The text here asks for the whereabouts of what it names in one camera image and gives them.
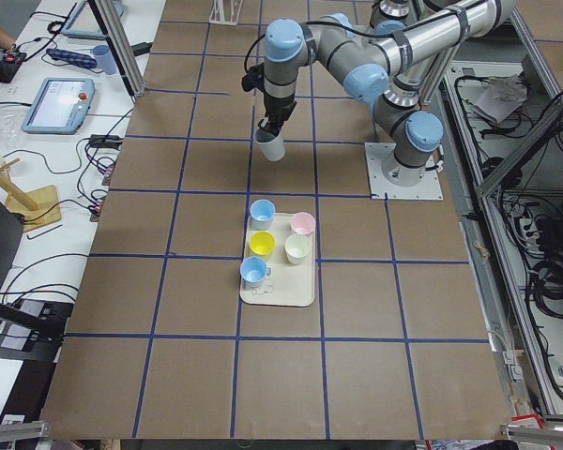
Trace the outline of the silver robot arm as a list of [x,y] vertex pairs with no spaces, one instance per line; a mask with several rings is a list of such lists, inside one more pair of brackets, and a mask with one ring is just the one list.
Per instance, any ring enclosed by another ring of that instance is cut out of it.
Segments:
[[341,13],[297,22],[277,19],[259,37],[264,61],[245,66],[244,91],[259,90],[265,116],[254,139],[266,159],[285,155],[282,127],[296,102],[301,68],[319,63],[353,100],[374,108],[392,87],[418,70],[426,71],[441,53],[502,24],[515,9],[513,1],[428,1],[411,24],[405,1],[377,1],[365,27],[351,25]]
[[433,13],[434,11],[423,1],[376,0],[372,5],[369,28],[374,30],[379,23],[387,20],[413,25],[430,17]]

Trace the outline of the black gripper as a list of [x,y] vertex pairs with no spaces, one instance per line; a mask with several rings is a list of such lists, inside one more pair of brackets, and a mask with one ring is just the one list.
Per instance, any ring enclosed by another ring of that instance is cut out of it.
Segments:
[[266,115],[258,122],[258,133],[271,133],[277,137],[281,133],[283,124],[290,118],[297,103],[295,94],[288,97],[273,97],[267,87],[268,79],[265,75],[265,65],[258,64],[250,67],[241,79],[241,87],[244,92],[254,89],[259,90],[264,95],[264,105]]

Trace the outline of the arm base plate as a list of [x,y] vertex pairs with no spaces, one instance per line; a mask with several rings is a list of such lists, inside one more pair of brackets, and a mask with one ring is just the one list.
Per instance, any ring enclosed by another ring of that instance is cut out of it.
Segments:
[[430,154],[426,165],[411,169],[395,159],[396,144],[366,142],[370,196],[374,200],[433,201],[444,200],[439,173],[434,156]]

